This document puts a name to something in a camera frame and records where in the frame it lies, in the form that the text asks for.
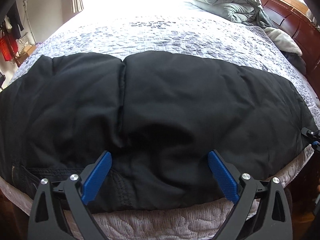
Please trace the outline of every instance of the gray comforter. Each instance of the gray comforter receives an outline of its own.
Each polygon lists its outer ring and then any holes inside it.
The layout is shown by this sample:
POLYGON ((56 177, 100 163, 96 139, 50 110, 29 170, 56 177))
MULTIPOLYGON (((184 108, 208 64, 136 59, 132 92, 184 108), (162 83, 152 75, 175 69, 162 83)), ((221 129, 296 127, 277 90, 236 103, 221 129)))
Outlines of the gray comforter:
POLYGON ((191 0, 191 3, 234 23, 272 27, 260 0, 191 0))

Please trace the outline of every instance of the silver screw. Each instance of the silver screw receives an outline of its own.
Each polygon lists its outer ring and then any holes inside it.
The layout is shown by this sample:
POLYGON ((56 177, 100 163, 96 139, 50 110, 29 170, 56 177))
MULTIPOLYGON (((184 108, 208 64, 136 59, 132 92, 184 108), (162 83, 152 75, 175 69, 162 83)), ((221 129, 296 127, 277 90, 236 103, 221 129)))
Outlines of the silver screw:
POLYGON ((276 183, 276 184, 279 184, 279 183, 280 183, 280 180, 279 180, 277 177, 274 177, 274 178, 272 179, 272 181, 273 181, 274 183, 276 183))
POLYGON ((70 179, 71 179, 71 180, 77 180, 77 179, 79 179, 79 175, 78 175, 78 174, 72 174, 72 175, 70 176, 70 179))
POLYGON ((48 179, 41 179, 41 181, 40 181, 40 183, 42 184, 42 185, 45 185, 45 184, 47 184, 49 181, 48 181, 48 179))
POLYGON ((251 176, 248 173, 244 173, 244 174, 242 174, 242 178, 248 180, 251 178, 251 176))

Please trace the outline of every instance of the wooden headboard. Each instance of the wooden headboard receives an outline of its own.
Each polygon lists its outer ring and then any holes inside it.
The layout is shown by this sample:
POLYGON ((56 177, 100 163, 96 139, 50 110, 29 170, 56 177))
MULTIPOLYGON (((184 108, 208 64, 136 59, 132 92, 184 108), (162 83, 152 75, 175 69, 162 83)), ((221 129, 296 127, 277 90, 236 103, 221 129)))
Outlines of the wooden headboard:
POLYGON ((261 0, 264 11, 302 50, 310 85, 320 96, 320 32, 301 12, 281 0, 261 0))

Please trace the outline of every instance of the red bag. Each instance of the red bag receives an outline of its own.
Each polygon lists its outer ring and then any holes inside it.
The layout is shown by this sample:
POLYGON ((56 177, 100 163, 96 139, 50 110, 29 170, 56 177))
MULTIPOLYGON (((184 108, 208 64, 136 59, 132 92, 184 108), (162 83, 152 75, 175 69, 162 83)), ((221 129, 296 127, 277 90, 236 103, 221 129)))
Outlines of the red bag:
POLYGON ((9 61, 9 60, 12 60, 12 55, 7 46, 6 38, 9 38, 9 42, 14 53, 17 53, 18 45, 15 38, 12 36, 12 34, 5 34, 2 36, 2 38, 0 38, 0 49, 2 51, 2 55, 5 61, 9 61))

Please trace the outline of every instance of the blue gripper pad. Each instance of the blue gripper pad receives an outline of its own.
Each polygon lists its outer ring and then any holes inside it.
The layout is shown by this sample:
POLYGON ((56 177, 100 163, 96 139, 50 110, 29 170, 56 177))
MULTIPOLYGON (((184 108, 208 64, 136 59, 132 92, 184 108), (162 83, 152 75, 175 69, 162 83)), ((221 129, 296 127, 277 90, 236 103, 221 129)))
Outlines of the blue gripper pad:
POLYGON ((238 184, 214 151, 208 154, 208 164, 225 197, 236 204, 240 198, 238 184))
POLYGON ((108 175, 112 165, 111 153, 105 152, 94 170, 91 172, 87 180, 82 186, 82 202, 87 205, 89 201, 95 199, 104 179, 108 175))

